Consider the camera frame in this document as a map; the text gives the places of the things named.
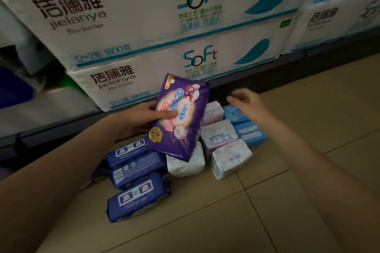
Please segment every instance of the blue product packaging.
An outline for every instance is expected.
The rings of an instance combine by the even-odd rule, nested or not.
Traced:
[[[260,131],[259,127],[253,122],[236,125],[234,129],[239,138],[243,139],[248,147],[258,147],[268,139],[268,135]]]
[[[139,155],[147,153],[149,149],[145,147],[145,138],[141,138],[131,144],[120,147],[116,150],[108,152],[106,159],[108,166],[115,168],[121,164],[136,158]]]
[[[224,107],[224,119],[228,119],[234,126],[250,121],[236,106]]]
[[[138,156],[111,173],[111,180],[116,189],[123,190],[152,173],[166,173],[167,167],[160,153],[149,151]]]
[[[107,215],[111,223],[134,217],[169,198],[170,180],[155,174],[134,187],[108,199]]]

